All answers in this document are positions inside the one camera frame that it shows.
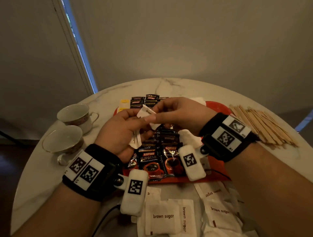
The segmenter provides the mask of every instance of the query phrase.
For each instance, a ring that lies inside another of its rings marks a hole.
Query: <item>hand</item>
[[[214,110],[185,97],[164,99],[152,110],[157,113],[149,116],[152,123],[174,124],[176,130],[188,129],[195,136],[198,136],[203,126],[217,114]]]
[[[110,118],[101,128],[95,144],[117,155],[123,163],[127,163],[134,153],[129,145],[133,131],[147,128],[151,118],[137,118],[140,109],[125,109]],[[141,141],[153,135],[151,130],[141,134]]]

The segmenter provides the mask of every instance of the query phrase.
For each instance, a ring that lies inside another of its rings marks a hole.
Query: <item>white marble surface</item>
[[[143,79],[107,88],[84,99],[81,103],[88,104],[90,111],[96,111],[100,114],[91,133],[84,137],[86,144],[93,143],[101,126],[118,107],[120,99],[145,96],[148,93],[158,94],[162,97],[203,97],[207,101],[217,101],[227,106],[229,104],[241,104],[244,107],[251,106],[254,109],[268,112],[300,145],[299,148],[287,145],[287,149],[269,151],[313,182],[313,149],[293,128],[255,101],[228,89],[200,81],[179,78]],[[55,122],[43,138],[60,126],[64,125],[60,121]],[[61,181],[63,175],[64,167],[57,164],[53,154],[47,153],[41,148],[41,143],[42,139],[30,156],[19,181],[13,204],[11,233],[15,232],[44,203]],[[198,236],[200,236],[200,218],[203,208],[193,185],[163,184],[157,186],[162,188],[161,198],[163,200],[168,198],[194,200]],[[104,202],[101,215],[117,202],[117,197]],[[136,236],[135,224],[123,228],[115,228],[115,225],[116,223],[107,225],[105,232],[103,231],[99,236],[119,236],[122,233],[124,236]]]

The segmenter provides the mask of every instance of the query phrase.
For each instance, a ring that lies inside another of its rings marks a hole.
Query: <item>kopiko logo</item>
[[[166,146],[165,149],[169,150],[169,151],[173,151],[173,150],[176,150],[177,147],[176,146]]]
[[[149,155],[154,155],[155,152],[149,152],[149,153],[144,153],[142,156],[149,156]]]

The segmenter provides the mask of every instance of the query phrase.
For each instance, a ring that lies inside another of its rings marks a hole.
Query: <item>red tray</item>
[[[206,104],[207,104],[207,107],[213,109],[216,112],[222,112],[222,113],[228,114],[228,115],[231,114],[231,110],[227,106],[225,106],[219,102],[206,101]],[[117,113],[117,108],[114,111],[113,116],[116,115],[116,113]],[[229,174],[225,170],[223,161],[217,160],[212,156],[208,156],[208,160],[209,160],[211,169],[216,170],[216,171],[229,177]],[[188,177],[185,176],[185,177],[163,178],[161,181],[149,181],[149,184],[199,183],[199,182],[213,182],[213,181],[227,181],[227,180],[229,180],[229,179],[226,178],[225,176],[223,176],[217,172],[212,171],[212,173],[210,175],[207,175],[205,178],[202,178],[202,179],[199,179],[199,180],[196,180],[193,182],[189,181]]]

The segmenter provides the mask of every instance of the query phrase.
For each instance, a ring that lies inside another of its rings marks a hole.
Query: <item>black cable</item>
[[[110,214],[111,211],[113,211],[115,208],[117,208],[118,210],[120,209],[120,205],[116,205],[114,207],[112,207],[110,210],[108,210],[108,212],[102,217],[101,221],[99,222],[99,224],[97,225],[95,231],[93,232],[91,237],[94,237],[95,234],[97,233],[97,230],[99,229],[100,225],[102,224],[102,222],[104,221],[104,219],[108,216],[108,214]]]
[[[229,178],[227,175],[225,175],[225,174],[223,174],[222,172],[219,172],[219,171],[217,171],[217,170],[215,170],[215,169],[205,169],[204,171],[206,171],[206,170],[207,170],[207,171],[214,171],[214,172],[219,173],[220,175],[222,175],[222,176],[228,178],[229,180],[231,180],[231,178]]]

